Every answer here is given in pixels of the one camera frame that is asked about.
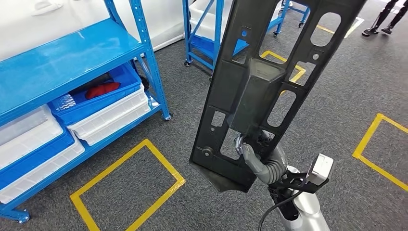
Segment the metal bracket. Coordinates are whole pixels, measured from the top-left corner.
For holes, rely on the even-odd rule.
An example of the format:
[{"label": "metal bracket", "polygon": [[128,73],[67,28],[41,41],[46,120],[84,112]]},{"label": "metal bracket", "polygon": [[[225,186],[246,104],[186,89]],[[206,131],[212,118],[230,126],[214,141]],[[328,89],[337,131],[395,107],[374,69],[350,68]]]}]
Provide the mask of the metal bracket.
[{"label": "metal bracket", "polygon": [[[273,133],[266,151],[271,153],[365,3],[365,0],[295,1],[308,6],[310,15],[284,64],[259,56],[278,0],[235,0],[232,5],[190,157],[190,163],[220,192],[232,189],[247,192],[255,180],[242,157],[233,160],[220,152],[228,129],[242,133],[248,142],[256,141],[262,130]],[[327,45],[316,46],[310,37],[320,18],[329,12],[338,14],[341,23]],[[244,64],[232,60],[238,39],[249,43]],[[289,81],[298,61],[316,65],[304,86]],[[295,93],[296,99],[281,125],[273,127],[267,119],[284,90]],[[211,126],[216,111],[226,115],[221,127]]]}]

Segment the gray carpet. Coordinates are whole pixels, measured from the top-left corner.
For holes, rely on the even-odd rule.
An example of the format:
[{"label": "gray carpet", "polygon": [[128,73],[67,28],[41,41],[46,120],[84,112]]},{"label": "gray carpet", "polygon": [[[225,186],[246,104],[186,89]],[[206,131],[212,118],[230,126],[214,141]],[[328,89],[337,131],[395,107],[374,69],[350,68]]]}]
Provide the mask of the gray carpet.
[{"label": "gray carpet", "polygon": [[[367,3],[360,14],[366,21],[344,40],[282,139],[290,164],[302,171],[319,152],[336,160],[332,180],[317,192],[333,231],[408,228],[407,192],[352,157],[377,113],[408,125],[408,30],[404,29],[407,18],[401,20],[391,36],[360,35],[383,6],[374,0]],[[287,57],[300,32],[300,18],[300,14],[289,12],[282,33],[277,38],[267,34],[262,51],[272,50]],[[331,29],[332,25],[329,21],[324,26]],[[323,41],[323,36],[330,35],[320,31],[317,39]],[[0,231],[88,230],[69,196],[145,138],[186,183],[139,230],[256,230],[260,216],[273,205],[266,186],[256,181],[247,194],[219,194],[188,164],[208,91],[208,72],[183,65],[184,41],[158,51],[156,58],[174,114],[172,120],[165,122],[159,114],[147,119],[23,203],[20,207],[28,209],[31,220],[20,225],[0,219]],[[307,64],[300,65],[308,69]],[[407,140],[408,134],[383,121],[363,155],[407,183]],[[122,231],[174,182],[144,148],[81,199],[102,231]],[[276,213],[267,217],[264,230],[283,230]]]}]

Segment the panel cutout hole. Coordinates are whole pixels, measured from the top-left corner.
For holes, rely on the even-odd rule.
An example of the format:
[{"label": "panel cutout hole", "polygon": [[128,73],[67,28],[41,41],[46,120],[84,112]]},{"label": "panel cutout hole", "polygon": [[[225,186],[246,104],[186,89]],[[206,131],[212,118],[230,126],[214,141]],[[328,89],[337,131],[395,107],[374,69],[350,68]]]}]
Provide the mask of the panel cutout hole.
[{"label": "panel cutout hole", "polygon": [[295,99],[296,94],[294,92],[289,90],[283,91],[269,114],[268,124],[273,127],[279,127]]},{"label": "panel cutout hole", "polygon": [[319,20],[319,23],[313,31],[310,41],[319,47],[326,46],[333,34],[336,32],[341,22],[340,15],[336,13],[325,13]]},{"label": "panel cutout hole", "polygon": [[225,114],[219,111],[216,111],[213,116],[213,120],[211,121],[211,125],[214,127],[221,127],[224,123]]},{"label": "panel cutout hole", "polygon": [[312,63],[297,62],[289,81],[304,86],[315,66]]},{"label": "panel cutout hole", "polygon": [[237,131],[229,128],[220,150],[223,156],[229,157],[233,160],[237,160],[238,158],[240,158],[237,151],[235,150],[235,138],[237,138],[237,135]]},{"label": "panel cutout hole", "polygon": [[[269,19],[269,26],[265,28],[265,37],[262,40],[262,45],[258,51],[258,54],[263,59],[267,59],[277,64],[283,64],[291,54],[296,41],[299,39],[299,35],[302,32],[303,27],[298,26],[302,15],[288,9],[286,11],[285,18],[285,20],[288,20],[288,23],[283,23],[281,31],[277,31],[278,28],[275,19],[283,14],[283,12],[281,12],[281,7],[283,5],[279,4],[279,2],[283,2],[284,5],[287,4],[288,7],[289,5],[293,5],[293,8],[300,9],[302,11],[306,10],[307,6],[298,4],[295,1],[277,1],[274,13]],[[286,26],[291,28],[290,32],[285,29]]]},{"label": "panel cutout hole", "polygon": [[239,64],[244,64],[247,54],[248,54],[247,43],[242,39],[238,39],[235,44],[235,50],[232,54],[232,60]]}]

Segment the black cable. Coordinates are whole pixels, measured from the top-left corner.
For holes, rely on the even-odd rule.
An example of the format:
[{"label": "black cable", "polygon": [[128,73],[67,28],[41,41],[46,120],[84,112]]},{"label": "black cable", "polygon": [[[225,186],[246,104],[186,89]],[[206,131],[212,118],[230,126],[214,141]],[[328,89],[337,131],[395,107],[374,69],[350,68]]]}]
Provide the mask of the black cable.
[{"label": "black cable", "polygon": [[291,200],[293,200],[294,198],[296,198],[298,195],[300,195],[302,193],[302,191],[299,191],[297,193],[295,193],[293,196],[289,197],[288,199],[285,199],[279,203],[277,203],[276,205],[270,207],[261,217],[259,223],[258,223],[258,231],[262,231],[262,224],[264,223],[265,218],[267,217],[267,215],[272,212],[275,208],[283,205],[284,203],[287,203]]}]

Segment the black sneaker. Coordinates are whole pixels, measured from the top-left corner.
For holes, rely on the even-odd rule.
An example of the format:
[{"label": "black sneaker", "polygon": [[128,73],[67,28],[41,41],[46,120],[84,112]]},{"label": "black sneaker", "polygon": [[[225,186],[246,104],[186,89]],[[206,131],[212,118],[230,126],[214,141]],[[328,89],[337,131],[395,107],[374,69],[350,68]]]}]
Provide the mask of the black sneaker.
[{"label": "black sneaker", "polygon": [[365,29],[365,30],[361,33],[361,35],[364,36],[364,37],[368,37],[368,36],[370,36],[371,34],[378,34],[378,32],[379,32],[379,30],[376,29],[376,28],[368,28],[368,29]]},{"label": "black sneaker", "polygon": [[390,35],[392,33],[391,29],[391,27],[387,26],[386,28],[381,29],[381,31]]}]

